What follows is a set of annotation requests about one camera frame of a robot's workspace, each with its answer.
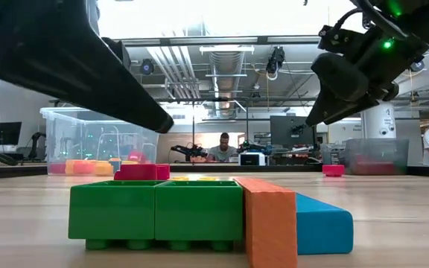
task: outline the green block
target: green block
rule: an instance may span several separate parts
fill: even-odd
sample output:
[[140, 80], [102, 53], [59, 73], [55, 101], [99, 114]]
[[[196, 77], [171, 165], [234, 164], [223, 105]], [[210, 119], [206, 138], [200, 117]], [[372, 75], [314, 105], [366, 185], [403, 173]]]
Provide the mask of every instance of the green block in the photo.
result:
[[243, 189], [232, 181], [167, 182], [156, 187], [155, 223], [155, 239], [174, 249], [188, 248], [186, 241], [242, 240]]
[[104, 248], [103, 240], [154, 239], [155, 186], [161, 183], [108, 181], [72, 187], [69, 238], [86, 239], [88, 248]]

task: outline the desk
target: desk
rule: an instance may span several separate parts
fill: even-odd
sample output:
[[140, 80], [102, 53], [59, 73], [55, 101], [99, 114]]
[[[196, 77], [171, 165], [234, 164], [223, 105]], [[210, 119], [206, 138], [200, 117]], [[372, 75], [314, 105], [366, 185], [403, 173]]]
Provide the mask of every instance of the desk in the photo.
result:
[[[299, 256], [299, 268], [429, 267], [429, 177], [327, 179], [314, 172], [198, 175], [260, 177], [349, 210], [355, 219], [352, 254]], [[242, 253], [86, 252], [82, 240], [67, 238], [69, 188], [106, 179], [0, 179], [0, 268], [248, 267]]]

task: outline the green led light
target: green led light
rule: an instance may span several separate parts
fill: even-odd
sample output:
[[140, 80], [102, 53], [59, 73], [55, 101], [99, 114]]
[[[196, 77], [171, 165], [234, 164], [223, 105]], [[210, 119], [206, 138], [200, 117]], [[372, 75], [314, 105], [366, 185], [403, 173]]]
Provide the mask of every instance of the green led light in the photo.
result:
[[385, 49], [389, 49], [389, 48], [391, 48], [391, 47], [392, 47], [392, 45], [393, 45], [393, 41], [391, 41], [391, 40], [386, 41], [386, 42], [384, 43], [384, 48], [385, 48]]

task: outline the orange foam block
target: orange foam block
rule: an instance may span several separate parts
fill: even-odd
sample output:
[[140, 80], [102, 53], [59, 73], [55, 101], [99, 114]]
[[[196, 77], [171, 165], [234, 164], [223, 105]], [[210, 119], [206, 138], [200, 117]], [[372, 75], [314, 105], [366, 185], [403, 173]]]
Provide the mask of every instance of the orange foam block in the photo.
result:
[[244, 189], [246, 252], [252, 268], [296, 268], [296, 193], [262, 179], [236, 178]]

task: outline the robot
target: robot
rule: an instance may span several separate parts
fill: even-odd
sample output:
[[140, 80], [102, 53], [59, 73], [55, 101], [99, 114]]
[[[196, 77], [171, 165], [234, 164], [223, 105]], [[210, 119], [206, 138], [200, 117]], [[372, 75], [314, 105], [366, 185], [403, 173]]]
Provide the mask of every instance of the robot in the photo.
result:
[[[356, 8], [319, 32], [327, 52], [311, 66], [320, 94], [309, 126], [392, 100], [394, 79], [429, 49], [428, 0], [351, 1]], [[131, 75], [123, 44], [97, 34], [103, 14], [94, 6], [96, 0], [0, 0], [0, 79], [166, 133], [173, 119]], [[354, 13], [363, 13], [366, 33], [342, 29]]]

